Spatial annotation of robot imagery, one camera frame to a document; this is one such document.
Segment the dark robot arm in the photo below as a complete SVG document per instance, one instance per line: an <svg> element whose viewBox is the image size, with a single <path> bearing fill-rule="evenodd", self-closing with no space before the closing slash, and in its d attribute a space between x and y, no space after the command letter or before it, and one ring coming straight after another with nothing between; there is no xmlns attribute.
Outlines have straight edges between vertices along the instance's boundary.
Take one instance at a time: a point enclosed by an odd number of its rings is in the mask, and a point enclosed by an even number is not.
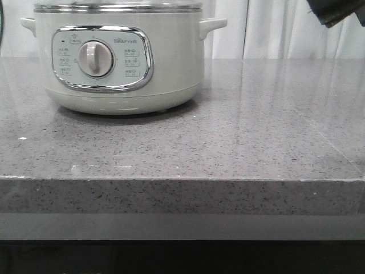
<svg viewBox="0 0 365 274"><path fill-rule="evenodd" d="M364 0L307 0L307 3L320 23L327 28L335 26L353 13L364 27Z"/></svg>

